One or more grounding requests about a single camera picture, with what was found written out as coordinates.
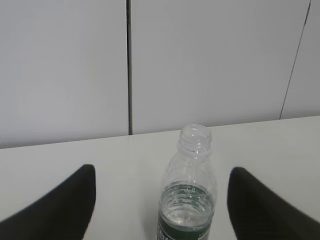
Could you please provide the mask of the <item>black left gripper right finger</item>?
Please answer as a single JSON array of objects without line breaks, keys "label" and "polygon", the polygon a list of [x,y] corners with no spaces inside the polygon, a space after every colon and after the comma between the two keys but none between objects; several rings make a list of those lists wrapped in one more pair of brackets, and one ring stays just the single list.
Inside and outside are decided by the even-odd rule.
[{"label": "black left gripper right finger", "polygon": [[318,240],[320,223],[279,197],[243,167],[230,172],[227,209],[238,240]]}]

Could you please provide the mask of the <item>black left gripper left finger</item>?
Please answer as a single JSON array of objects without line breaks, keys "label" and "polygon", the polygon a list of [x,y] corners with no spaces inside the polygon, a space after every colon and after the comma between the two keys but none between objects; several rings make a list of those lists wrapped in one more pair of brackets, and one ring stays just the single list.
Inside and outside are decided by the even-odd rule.
[{"label": "black left gripper left finger", "polygon": [[84,164],[46,195],[0,223],[2,240],[82,240],[96,204],[96,171]]}]

